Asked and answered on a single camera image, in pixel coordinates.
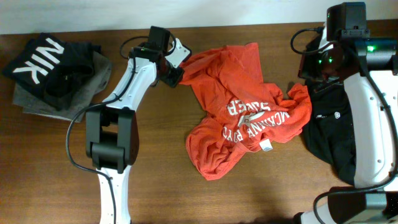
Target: pile of clothes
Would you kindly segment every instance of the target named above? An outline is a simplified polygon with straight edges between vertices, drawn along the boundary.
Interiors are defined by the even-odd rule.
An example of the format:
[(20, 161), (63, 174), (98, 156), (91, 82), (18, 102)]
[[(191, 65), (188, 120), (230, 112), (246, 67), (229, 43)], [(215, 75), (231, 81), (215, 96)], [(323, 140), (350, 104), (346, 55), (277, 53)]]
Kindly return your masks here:
[(106, 87), (111, 71), (100, 46), (43, 33), (28, 41), (2, 74), (16, 81), (13, 103), (24, 113), (71, 120)]
[(192, 87), (207, 112), (186, 140), (206, 180), (222, 178), (247, 152), (271, 150), (272, 141), (285, 143), (303, 132), (308, 150), (354, 184), (353, 119), (341, 85), (316, 93), (319, 83), (307, 80), (284, 100), (275, 84), (263, 82), (256, 43), (208, 50), (182, 67), (180, 84)]

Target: green light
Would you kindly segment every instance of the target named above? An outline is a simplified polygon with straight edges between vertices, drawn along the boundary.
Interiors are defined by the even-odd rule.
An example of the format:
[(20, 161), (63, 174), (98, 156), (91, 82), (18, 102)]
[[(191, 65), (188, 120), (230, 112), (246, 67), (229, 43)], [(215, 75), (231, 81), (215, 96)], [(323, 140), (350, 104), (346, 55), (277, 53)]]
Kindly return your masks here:
[(368, 46), (368, 52), (373, 52), (376, 48), (374, 46)]

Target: gray cloth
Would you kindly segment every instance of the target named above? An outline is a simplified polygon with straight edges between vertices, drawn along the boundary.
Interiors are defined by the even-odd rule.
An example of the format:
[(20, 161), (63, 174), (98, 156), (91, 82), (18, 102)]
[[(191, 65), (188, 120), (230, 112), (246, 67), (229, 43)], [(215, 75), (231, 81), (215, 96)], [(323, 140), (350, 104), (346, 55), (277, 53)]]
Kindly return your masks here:
[(95, 75), (87, 81), (82, 88), (75, 93), (72, 98), (71, 106), (68, 110), (57, 111), (52, 106), (31, 95), (28, 91), (16, 84), (12, 103), (22, 106), (23, 113), (37, 114), (50, 118), (72, 120), (72, 118), (84, 107), (88, 106), (93, 96), (105, 89), (112, 72), (112, 63), (106, 57), (97, 52), (93, 52), (93, 62)]

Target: white wall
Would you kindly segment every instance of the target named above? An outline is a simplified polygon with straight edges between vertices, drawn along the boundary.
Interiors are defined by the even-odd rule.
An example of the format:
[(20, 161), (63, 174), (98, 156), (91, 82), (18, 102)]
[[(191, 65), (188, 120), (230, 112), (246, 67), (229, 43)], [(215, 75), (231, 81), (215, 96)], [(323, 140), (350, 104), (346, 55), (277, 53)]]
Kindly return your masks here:
[[(0, 34), (320, 22), (339, 0), (0, 0)], [(365, 0), (397, 19), (398, 0)]]

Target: clothing tag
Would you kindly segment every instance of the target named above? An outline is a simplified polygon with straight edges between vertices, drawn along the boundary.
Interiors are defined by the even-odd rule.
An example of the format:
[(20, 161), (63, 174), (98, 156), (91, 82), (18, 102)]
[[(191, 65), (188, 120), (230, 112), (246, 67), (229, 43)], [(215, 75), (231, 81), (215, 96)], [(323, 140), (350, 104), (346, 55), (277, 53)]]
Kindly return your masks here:
[(272, 148), (271, 146), (271, 142), (269, 139), (266, 139), (264, 141), (261, 141), (260, 143), (260, 147), (264, 152), (270, 151)]

